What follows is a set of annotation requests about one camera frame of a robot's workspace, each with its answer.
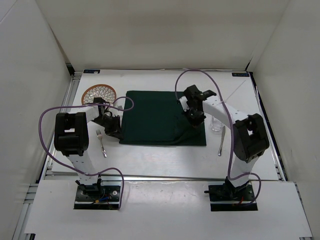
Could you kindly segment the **orange patterned plate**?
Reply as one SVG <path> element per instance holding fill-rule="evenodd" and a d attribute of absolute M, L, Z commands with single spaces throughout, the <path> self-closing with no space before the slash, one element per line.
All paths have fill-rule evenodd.
<path fill-rule="evenodd" d="M 94 102 L 94 98 L 102 98 L 107 103 L 113 103 L 117 94 L 113 87 L 107 84 L 96 84 L 89 87 L 84 91 L 81 97 L 82 105 L 91 104 Z"/>

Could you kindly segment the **dark green cloth napkin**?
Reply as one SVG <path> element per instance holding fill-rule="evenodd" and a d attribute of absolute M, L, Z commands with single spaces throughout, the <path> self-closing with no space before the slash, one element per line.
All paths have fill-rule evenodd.
<path fill-rule="evenodd" d="M 126 96 L 121 130 L 123 145 L 143 146 L 206 146 L 206 130 L 202 123 L 194 128 L 183 115 L 176 96 L 181 91 L 130 90 Z"/>

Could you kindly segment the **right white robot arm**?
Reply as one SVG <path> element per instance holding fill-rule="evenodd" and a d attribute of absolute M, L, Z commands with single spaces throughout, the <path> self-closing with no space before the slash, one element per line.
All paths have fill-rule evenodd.
<path fill-rule="evenodd" d="M 189 86 L 177 102 L 192 126 L 197 127 L 211 115 L 230 129 L 227 176 L 212 194 L 223 200 L 238 199 L 249 184 L 255 163 L 270 146 L 262 116 L 243 113 L 227 105 L 220 91 L 200 91 L 195 85 Z"/>

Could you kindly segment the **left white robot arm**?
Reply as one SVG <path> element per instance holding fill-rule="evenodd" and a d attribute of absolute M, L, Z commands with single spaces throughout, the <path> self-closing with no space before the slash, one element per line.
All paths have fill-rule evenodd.
<path fill-rule="evenodd" d="M 87 152 L 89 147 L 88 123 L 94 122 L 104 128 L 107 136 L 122 140 L 120 116 L 109 111 L 110 103 L 101 97 L 93 99 L 93 106 L 74 108 L 58 113 L 55 118 L 54 146 L 72 164 L 79 176 L 76 182 L 83 194 L 100 200 L 105 194 L 99 175 Z"/>

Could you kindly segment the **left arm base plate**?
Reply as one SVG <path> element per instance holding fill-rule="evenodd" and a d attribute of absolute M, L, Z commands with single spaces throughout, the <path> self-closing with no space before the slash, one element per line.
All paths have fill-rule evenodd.
<path fill-rule="evenodd" d="M 77 189 L 73 204 L 74 210 L 119 210 L 121 207 L 122 187 L 104 185 L 101 179 L 92 185 L 75 181 Z"/>

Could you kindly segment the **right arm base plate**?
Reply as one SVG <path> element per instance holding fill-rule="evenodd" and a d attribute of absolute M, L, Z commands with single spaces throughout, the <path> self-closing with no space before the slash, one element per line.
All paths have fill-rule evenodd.
<path fill-rule="evenodd" d="M 227 196 L 225 184 L 209 185 L 204 191 L 209 195 L 210 210 L 212 212 L 248 212 L 257 211 L 258 206 L 251 184 L 237 192 L 235 196 Z"/>

